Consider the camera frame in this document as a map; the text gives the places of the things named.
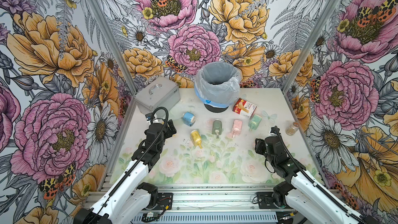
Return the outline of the blue pencil sharpener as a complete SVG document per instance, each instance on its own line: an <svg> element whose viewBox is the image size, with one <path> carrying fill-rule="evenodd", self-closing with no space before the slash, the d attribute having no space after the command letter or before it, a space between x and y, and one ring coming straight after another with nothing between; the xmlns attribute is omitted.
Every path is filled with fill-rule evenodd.
<svg viewBox="0 0 398 224"><path fill-rule="evenodd" d="M185 112L182 115L182 121L183 121L184 124L186 124L186 125L191 127L196 122L196 116L193 113L191 113L191 112Z"/></svg>

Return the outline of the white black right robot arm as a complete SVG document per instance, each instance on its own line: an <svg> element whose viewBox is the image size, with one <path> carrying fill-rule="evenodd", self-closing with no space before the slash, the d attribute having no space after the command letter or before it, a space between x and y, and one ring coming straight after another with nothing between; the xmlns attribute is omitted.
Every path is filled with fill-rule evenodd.
<svg viewBox="0 0 398 224"><path fill-rule="evenodd" d="M265 157L273 173L283 179L271 196L257 194L259 206L293 208L313 224L376 224L332 194L296 160L285 145L279 128L271 128L265 139L255 140L255 152Z"/></svg>

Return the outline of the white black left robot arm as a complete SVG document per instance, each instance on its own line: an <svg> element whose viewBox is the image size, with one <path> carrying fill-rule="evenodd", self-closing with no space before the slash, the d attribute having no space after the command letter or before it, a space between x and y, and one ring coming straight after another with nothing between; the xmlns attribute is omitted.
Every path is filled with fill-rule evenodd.
<svg viewBox="0 0 398 224"><path fill-rule="evenodd" d="M116 183L89 209L79 210L73 223L129 224L143 209L156 207L158 187L142 180L160 159L165 140L176 133L172 120L151 123L145 131L146 139Z"/></svg>

